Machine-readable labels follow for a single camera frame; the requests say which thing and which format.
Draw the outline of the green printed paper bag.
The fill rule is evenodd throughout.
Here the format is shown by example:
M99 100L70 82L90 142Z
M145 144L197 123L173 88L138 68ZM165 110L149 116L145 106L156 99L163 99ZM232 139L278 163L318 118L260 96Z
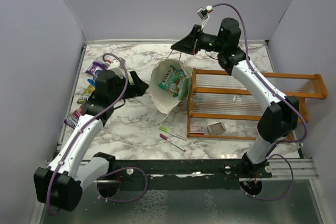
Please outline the green printed paper bag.
M167 56L155 65L149 84L149 96L155 110L149 117L149 127L165 121L173 108L187 97L191 80L192 68L185 66L180 59Z

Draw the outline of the mint green Fox's candy packet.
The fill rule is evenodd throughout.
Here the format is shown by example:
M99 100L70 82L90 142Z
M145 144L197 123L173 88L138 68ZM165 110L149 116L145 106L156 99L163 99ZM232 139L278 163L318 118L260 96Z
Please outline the mint green Fox's candy packet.
M169 91L173 97L177 97L185 78L186 74L183 70L170 65L163 80L158 84L158 87Z

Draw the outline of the purple snack packet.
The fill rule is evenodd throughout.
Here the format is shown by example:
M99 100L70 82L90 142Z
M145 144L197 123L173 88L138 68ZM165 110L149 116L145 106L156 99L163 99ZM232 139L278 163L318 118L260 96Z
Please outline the purple snack packet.
M88 67L85 73L94 76L95 72L98 70L107 70L111 61L113 60L117 60L117 59L112 56L105 56L105 57L100 56L91 63L91 65Z

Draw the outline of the yellow green snack packet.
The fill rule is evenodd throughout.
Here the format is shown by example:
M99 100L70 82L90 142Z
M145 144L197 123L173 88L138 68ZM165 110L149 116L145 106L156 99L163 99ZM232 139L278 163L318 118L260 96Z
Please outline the yellow green snack packet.
M92 95L92 93L95 90L95 86L89 84L87 88L84 90L84 92L81 94L79 99L77 100L77 104L83 104L88 101L89 97Z

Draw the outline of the blue candy packet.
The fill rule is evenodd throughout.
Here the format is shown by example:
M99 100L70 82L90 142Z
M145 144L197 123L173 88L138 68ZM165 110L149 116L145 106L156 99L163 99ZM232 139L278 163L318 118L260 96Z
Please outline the blue candy packet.
M92 86L95 86L95 85L96 85L96 82L95 82L95 80L93 80L93 79L87 79L87 81L88 81Z

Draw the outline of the red snack packet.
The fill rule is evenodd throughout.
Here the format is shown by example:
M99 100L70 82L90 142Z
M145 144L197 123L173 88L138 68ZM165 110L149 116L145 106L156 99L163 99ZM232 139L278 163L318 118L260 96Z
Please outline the red snack packet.
M81 112L82 112L82 107L74 110L65 120L64 123L71 127L71 128L75 128L77 126L77 123L79 121L79 118L81 116Z

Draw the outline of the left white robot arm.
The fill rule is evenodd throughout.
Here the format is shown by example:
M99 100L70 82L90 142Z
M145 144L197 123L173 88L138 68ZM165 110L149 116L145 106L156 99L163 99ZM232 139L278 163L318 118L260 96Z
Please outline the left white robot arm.
M37 200L48 207L73 211L83 191L98 178L119 175L114 156L98 152L87 164L82 159L93 139L107 123L119 100L143 96L149 85L135 71L119 77L112 70L100 71L95 90L83 105L81 116L68 142L46 168L37 168L34 184Z

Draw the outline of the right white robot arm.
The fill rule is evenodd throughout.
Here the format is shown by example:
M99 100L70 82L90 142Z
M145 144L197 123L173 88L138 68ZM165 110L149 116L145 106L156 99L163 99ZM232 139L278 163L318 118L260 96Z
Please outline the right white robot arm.
M243 155L241 164L242 173L254 177L277 141L297 127L299 100L279 91L254 67L247 50L238 45L241 33L237 20L224 18L217 35L207 34L200 25L194 25L191 32L174 43L171 49L189 55L200 50L216 52L220 67L238 80L259 103L263 115L257 124L258 137Z

